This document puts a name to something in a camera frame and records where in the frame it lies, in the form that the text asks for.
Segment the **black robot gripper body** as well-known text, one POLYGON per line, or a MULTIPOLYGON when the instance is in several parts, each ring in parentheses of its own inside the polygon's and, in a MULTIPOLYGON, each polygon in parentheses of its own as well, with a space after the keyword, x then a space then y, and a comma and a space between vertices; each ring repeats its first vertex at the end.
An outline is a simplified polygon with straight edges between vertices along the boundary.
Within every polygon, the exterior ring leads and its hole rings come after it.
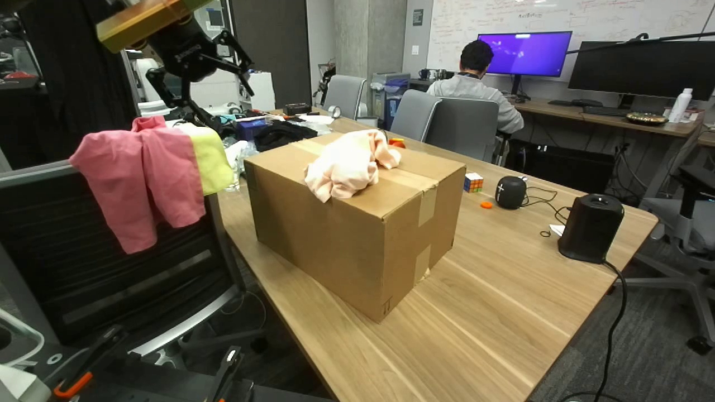
POLYGON ((194 18, 184 18, 153 35, 153 49, 163 66, 192 83, 217 72, 217 44, 194 18))

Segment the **robot arm with yellow tape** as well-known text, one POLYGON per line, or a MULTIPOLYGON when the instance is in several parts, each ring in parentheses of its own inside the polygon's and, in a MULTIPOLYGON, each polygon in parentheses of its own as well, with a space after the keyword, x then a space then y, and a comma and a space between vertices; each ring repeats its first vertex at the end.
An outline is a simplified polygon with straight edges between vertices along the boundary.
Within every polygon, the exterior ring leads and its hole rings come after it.
POLYGON ((188 110, 191 116, 216 131, 223 125, 213 119, 191 93, 191 86, 217 69, 231 72, 239 77, 244 90, 254 93, 248 74, 250 55, 239 39, 221 28, 211 38, 194 11, 211 0, 140 0, 96 25, 96 38, 115 53, 151 44, 161 57, 156 69, 149 72, 151 85, 156 90, 168 107, 188 110))

